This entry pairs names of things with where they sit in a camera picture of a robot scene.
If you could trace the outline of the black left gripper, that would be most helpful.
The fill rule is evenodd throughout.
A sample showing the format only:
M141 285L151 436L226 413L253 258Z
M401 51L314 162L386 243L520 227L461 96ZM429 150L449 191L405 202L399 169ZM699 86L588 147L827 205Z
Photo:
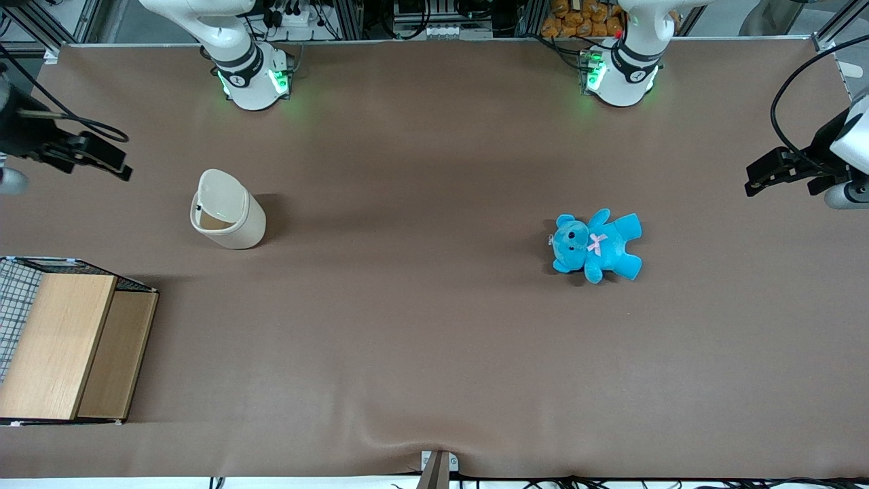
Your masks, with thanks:
M813 161L813 164L810 164L813 170L809 171L813 179L807 183L808 192L813 197L839 183L846 183L853 177L850 165L830 149L831 144L844 128L847 115L848 111L841 111L828 123L822 125L814 133L810 145L802 149L806 159ZM745 195L748 198L755 197L764 189L774 185L794 183L806 177L804 171L798 171L798 158L794 152L786 148L774 148L754 163L748 164L747 183L744 185Z

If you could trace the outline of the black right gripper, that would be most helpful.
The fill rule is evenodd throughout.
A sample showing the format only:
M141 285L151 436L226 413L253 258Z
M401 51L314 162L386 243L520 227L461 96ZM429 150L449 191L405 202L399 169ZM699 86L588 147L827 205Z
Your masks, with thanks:
M89 166L127 182L133 167L126 154L92 132L80 133L80 155L71 145L74 135L59 129L53 120L26 117L24 111L46 112L47 106L23 92L6 77L2 65L1 151L9 156L32 159L71 173L75 165Z

